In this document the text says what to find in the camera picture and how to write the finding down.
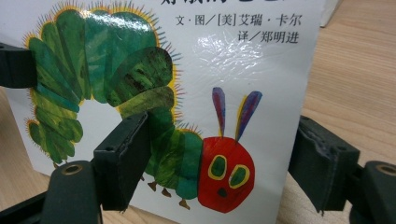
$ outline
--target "caterpillar leg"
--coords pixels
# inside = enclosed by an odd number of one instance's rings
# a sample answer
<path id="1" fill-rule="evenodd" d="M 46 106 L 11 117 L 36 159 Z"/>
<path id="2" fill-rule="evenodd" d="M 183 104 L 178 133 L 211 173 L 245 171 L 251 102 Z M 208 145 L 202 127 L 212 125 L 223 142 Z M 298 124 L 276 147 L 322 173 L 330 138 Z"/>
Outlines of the caterpillar leg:
<path id="1" fill-rule="evenodd" d="M 168 197 L 168 198 L 172 198 L 172 194 L 169 193 L 169 191 L 166 188 L 163 188 L 163 192 L 162 192 L 163 196 Z"/>
<path id="2" fill-rule="evenodd" d="M 157 190 L 157 182 L 153 181 L 153 182 L 151 182 L 151 183 L 148 183 L 148 185 L 150 186 L 150 188 L 151 188 L 153 191 L 156 191 L 156 190 Z"/>
<path id="3" fill-rule="evenodd" d="M 182 207 L 184 207 L 184 208 L 190 210 L 190 207 L 189 207 L 189 205 L 187 204 L 187 202 L 186 202 L 185 199 L 181 199 L 181 201 L 180 201 L 180 203 L 178 203 L 178 205 L 180 205 L 180 206 L 182 206 Z"/>

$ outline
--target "caterpillar illustration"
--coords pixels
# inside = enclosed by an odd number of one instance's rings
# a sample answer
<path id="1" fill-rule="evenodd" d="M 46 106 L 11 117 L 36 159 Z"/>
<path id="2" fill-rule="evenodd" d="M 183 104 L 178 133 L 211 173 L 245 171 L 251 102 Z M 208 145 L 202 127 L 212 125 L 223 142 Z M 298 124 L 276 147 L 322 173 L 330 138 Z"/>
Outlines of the caterpillar illustration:
<path id="1" fill-rule="evenodd" d="M 242 102 L 235 138 L 225 137 L 225 95 L 212 92 L 220 136 L 203 139 L 185 125 L 178 111 L 179 71 L 175 53 L 151 12 L 129 3 L 105 6 L 61 3 L 40 20 L 39 32 L 26 36 L 34 53 L 38 84 L 30 89 L 34 119 L 27 132 L 54 163 L 74 157 L 83 130 L 78 121 L 85 100 L 109 104 L 125 119 L 149 111 L 151 158 L 146 173 L 155 190 L 174 189 L 180 205 L 201 205 L 227 213 L 254 187 L 254 163 L 238 140 L 262 94 Z"/>

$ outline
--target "yellow eye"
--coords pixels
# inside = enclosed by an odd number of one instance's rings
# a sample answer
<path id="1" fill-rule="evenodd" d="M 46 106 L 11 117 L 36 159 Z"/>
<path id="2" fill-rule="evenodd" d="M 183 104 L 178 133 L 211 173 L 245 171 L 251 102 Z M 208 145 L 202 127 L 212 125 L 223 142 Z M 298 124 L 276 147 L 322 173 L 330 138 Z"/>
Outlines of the yellow eye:
<path id="1" fill-rule="evenodd" d="M 229 184 L 230 188 L 237 189 L 248 182 L 250 171 L 246 165 L 236 165 L 231 173 Z"/>
<path id="2" fill-rule="evenodd" d="M 207 171 L 210 178 L 221 180 L 224 178 L 227 171 L 227 159 L 224 156 L 217 155 L 212 163 L 210 163 L 209 170 Z"/>

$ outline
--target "wooden table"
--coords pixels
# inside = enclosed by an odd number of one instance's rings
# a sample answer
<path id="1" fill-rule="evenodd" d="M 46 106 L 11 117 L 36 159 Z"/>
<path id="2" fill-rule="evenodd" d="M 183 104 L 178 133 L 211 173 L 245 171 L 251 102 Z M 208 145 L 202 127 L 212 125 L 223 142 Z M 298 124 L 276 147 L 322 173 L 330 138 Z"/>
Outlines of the wooden table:
<path id="1" fill-rule="evenodd" d="M 361 151 L 396 163 L 396 1 L 344 0 L 321 29 L 303 114 Z M 47 189 L 32 169 L 4 89 L 0 89 L 0 210 Z M 344 212 L 316 213 L 288 175 L 277 223 L 348 223 Z M 105 223 L 164 223 L 136 208 L 104 212 Z"/>

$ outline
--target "black clamp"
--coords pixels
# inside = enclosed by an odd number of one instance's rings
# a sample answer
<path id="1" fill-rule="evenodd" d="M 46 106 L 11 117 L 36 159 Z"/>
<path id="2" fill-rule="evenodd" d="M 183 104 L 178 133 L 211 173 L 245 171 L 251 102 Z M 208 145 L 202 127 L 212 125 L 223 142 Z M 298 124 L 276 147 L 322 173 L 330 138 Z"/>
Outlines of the black clamp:
<path id="1" fill-rule="evenodd" d="M 93 152 L 51 175 L 49 189 L 0 212 L 0 223 L 103 223 L 103 210 L 124 211 L 151 156 L 149 114 L 124 119 Z"/>
<path id="2" fill-rule="evenodd" d="M 396 224 L 396 165 L 369 161 L 312 119 L 301 117 L 289 173 L 317 211 L 343 211 L 353 205 L 351 224 Z"/>
<path id="3" fill-rule="evenodd" d="M 37 85 L 32 51 L 0 43 L 0 86 L 23 89 Z"/>

